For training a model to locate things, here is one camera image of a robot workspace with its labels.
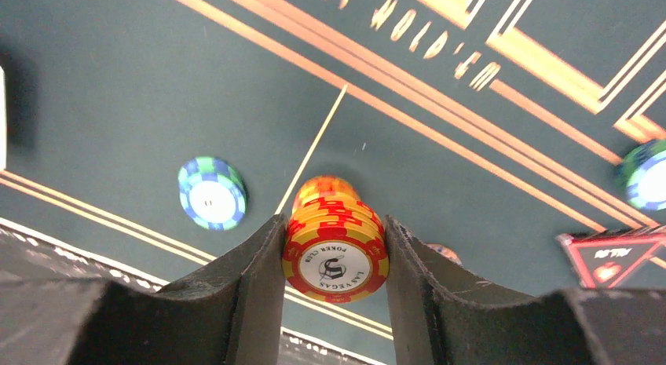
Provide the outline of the green poker table mat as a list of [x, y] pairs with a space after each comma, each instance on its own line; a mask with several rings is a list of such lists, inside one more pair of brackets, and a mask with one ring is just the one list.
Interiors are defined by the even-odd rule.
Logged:
[[[541, 176], [373, 79], [230, 0], [203, 0], [405, 114], [398, 121], [176, 0], [1, 0], [8, 173], [1, 215], [171, 281], [245, 240], [298, 186], [320, 174], [351, 182], [381, 215], [450, 246], [472, 272], [526, 294], [578, 284], [555, 237], [586, 224], [520, 189], [499, 167], [604, 228], [664, 222], [634, 211], [613, 165], [485, 87], [495, 80], [616, 155], [635, 142], [614, 127], [664, 72], [640, 46], [665, 0], [463, 0], [460, 28], [416, 0], [283, 0], [450, 101], [563, 166], [615, 215]], [[444, 137], [488, 166], [438, 143]], [[243, 220], [196, 224], [177, 173], [197, 156], [237, 169]]]

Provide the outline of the green blue chip stack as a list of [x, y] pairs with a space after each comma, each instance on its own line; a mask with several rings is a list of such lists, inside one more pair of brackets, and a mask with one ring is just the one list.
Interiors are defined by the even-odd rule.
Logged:
[[177, 173], [180, 204], [199, 226], [228, 231], [243, 220], [247, 189], [240, 173], [224, 159], [197, 156]]

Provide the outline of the orange red chip stack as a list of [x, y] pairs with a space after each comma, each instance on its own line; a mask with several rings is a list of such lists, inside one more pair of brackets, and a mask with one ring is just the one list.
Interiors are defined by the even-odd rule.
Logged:
[[332, 304], [364, 299], [390, 271], [382, 221], [348, 181], [314, 177], [296, 193], [282, 267], [291, 286], [312, 299]]

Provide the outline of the green blue chips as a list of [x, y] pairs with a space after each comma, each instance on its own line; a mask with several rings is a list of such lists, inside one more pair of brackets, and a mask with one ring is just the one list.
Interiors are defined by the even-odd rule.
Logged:
[[665, 140], [639, 145], [621, 160], [616, 180], [629, 204], [640, 210], [665, 209]]

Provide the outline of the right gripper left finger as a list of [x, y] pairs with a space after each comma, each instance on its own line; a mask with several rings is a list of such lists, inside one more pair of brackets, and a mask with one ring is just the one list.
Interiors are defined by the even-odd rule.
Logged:
[[4, 364], [274, 364], [282, 215], [223, 256], [151, 292], [28, 264], [1, 237]]

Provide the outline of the peach blue chip stack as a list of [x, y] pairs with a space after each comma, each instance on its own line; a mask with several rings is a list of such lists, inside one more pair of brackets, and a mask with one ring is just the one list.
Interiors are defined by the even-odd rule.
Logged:
[[459, 256], [451, 248], [438, 243], [428, 243], [427, 246], [431, 249], [442, 255], [443, 257], [449, 259], [450, 261], [456, 263], [459, 266], [462, 266], [462, 262]]

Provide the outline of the red black all-in triangle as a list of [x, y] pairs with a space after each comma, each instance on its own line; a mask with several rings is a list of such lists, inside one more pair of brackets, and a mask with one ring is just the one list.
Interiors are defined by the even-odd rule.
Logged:
[[562, 233], [555, 237], [581, 287], [622, 286], [641, 268], [665, 276], [665, 227]]

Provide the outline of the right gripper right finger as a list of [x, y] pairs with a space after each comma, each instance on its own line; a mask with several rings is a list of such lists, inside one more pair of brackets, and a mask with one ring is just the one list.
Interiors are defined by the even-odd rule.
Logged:
[[662, 364], [665, 292], [502, 287], [385, 221], [386, 281], [399, 364]]

